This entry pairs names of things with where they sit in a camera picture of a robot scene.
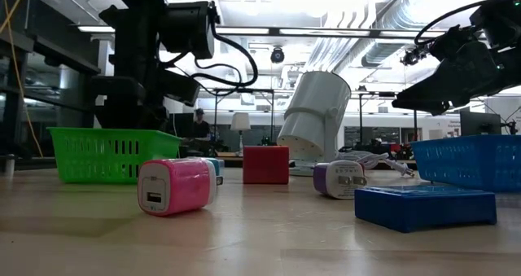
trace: computer monitor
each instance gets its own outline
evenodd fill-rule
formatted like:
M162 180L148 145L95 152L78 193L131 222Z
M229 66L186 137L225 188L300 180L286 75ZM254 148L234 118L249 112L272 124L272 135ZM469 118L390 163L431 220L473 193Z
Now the computer monitor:
M173 125L179 138L193 138L194 113L178 113L173 115Z
M501 117L498 114L460 112L462 136L501 134Z

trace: security camera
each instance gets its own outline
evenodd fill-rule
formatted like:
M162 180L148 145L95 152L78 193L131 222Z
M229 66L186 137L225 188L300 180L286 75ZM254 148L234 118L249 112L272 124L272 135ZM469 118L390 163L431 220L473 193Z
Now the security camera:
M271 62L274 64L280 64L284 61L284 52L282 52L281 47L275 47L274 51L271 53Z

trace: pink usb charger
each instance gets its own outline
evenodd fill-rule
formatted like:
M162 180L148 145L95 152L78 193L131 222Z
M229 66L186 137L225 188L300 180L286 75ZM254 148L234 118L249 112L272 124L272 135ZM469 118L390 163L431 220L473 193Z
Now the pink usb charger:
M154 216L202 208L213 202L216 191L213 163L200 158L151 160L139 170L139 207Z

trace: blue plastic basket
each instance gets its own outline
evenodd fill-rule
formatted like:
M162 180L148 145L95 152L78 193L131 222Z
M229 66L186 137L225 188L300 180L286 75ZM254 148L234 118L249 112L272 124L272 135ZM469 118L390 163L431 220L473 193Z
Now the blue plastic basket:
M484 191L521 191L521 136L413 142L422 179Z

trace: person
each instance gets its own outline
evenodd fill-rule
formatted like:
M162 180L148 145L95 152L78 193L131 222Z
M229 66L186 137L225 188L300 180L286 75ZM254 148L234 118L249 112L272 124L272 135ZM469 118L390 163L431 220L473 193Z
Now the person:
M203 120L204 110L199 108L195 110L195 121L194 121L194 130L193 135L195 139L200 141L209 141L210 140L210 125L208 122Z

